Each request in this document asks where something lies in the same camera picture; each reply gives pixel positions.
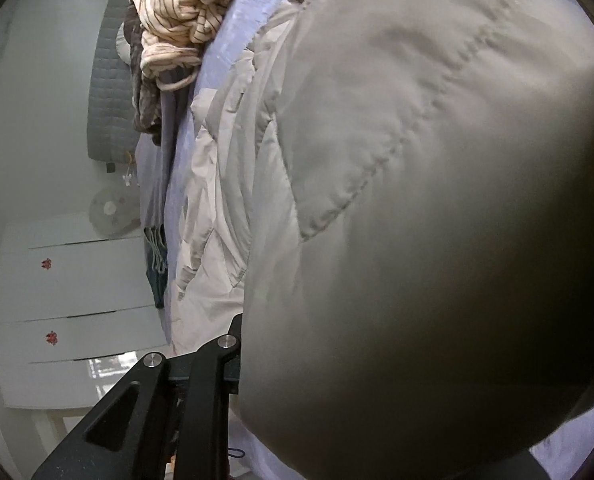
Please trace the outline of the grey quilted headboard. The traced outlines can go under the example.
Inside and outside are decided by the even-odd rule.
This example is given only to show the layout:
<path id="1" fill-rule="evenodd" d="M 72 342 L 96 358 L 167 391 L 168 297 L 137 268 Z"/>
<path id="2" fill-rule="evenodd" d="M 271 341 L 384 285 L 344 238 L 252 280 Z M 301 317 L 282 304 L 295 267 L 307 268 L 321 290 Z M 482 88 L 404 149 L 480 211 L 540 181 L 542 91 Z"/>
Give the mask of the grey quilted headboard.
<path id="1" fill-rule="evenodd" d="M 134 131 L 130 64 L 119 58 L 116 37 L 129 0 L 107 0 L 96 40 L 89 87 L 88 156 L 104 164 L 126 164 L 139 141 Z"/>

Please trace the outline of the beige striped clothes pile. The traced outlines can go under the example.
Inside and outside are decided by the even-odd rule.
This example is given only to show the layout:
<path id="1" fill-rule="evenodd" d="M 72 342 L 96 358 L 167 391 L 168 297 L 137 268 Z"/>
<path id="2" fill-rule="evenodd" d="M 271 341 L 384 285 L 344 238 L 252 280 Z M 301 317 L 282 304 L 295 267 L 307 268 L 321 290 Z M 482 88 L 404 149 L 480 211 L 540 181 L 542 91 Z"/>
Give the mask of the beige striped clothes pile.
<path id="1" fill-rule="evenodd" d="M 142 28 L 142 75 L 161 91 L 192 84 L 232 0 L 130 0 Z"/>

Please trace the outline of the round grey cushion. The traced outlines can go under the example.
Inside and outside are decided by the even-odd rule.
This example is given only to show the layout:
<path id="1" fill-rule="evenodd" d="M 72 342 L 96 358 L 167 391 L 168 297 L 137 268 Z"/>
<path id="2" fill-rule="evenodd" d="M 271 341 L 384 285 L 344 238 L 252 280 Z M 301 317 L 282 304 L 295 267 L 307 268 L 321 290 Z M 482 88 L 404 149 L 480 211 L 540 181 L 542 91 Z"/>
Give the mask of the round grey cushion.
<path id="1" fill-rule="evenodd" d="M 120 24 L 115 38 L 116 53 L 119 60 L 126 65 L 131 63 L 130 44 L 125 37 L 124 25 Z"/>

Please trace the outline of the white desk fan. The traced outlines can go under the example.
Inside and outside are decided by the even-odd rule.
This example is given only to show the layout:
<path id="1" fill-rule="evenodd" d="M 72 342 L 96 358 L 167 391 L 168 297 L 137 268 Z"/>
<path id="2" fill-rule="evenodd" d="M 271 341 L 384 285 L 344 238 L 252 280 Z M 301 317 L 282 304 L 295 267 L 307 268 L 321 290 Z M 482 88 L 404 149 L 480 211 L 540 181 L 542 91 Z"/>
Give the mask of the white desk fan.
<path id="1" fill-rule="evenodd" d="M 121 237 L 140 226 L 139 192 L 125 185 L 103 188 L 89 206 L 89 221 L 104 237 Z"/>

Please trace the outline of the grey purple cloth strip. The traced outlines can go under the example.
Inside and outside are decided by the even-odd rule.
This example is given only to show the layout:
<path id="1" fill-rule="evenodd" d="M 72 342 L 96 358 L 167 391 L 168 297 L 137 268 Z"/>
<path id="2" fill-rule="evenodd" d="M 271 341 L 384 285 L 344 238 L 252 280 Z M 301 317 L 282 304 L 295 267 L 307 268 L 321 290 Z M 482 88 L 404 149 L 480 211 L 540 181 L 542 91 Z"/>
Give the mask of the grey purple cloth strip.
<path id="1" fill-rule="evenodd" d="M 175 68 L 163 73 L 163 84 L 168 90 L 160 90 L 160 135 L 159 144 L 152 144 L 151 192 L 149 214 L 145 226 L 151 229 L 163 225 L 167 188 L 171 176 L 175 147 L 183 119 L 193 96 L 195 80 L 190 70 Z"/>

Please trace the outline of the dark teal fringed scarf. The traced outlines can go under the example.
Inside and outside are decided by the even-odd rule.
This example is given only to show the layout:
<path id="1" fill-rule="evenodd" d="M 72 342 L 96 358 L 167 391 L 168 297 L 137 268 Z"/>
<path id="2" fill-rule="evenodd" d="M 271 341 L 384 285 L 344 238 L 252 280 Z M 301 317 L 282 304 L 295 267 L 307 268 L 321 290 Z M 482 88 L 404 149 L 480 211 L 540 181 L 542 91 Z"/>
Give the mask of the dark teal fringed scarf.
<path id="1" fill-rule="evenodd" d="M 151 286 L 156 309 L 165 307 L 168 283 L 168 247 L 163 226 L 143 230 L 145 241 L 146 277 Z"/>

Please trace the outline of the dark grey knitted garment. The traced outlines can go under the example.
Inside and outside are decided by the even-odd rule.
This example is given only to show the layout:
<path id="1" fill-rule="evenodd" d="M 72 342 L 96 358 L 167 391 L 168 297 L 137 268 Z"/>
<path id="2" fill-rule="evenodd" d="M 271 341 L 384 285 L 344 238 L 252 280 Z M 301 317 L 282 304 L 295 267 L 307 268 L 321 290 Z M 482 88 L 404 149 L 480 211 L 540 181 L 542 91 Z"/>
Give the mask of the dark grey knitted garment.
<path id="1" fill-rule="evenodd" d="M 143 27 L 132 2 L 127 6 L 124 35 L 130 49 L 130 72 L 134 129 L 151 137 L 154 145 L 161 143 L 160 91 L 153 79 L 148 79 L 141 68 Z"/>

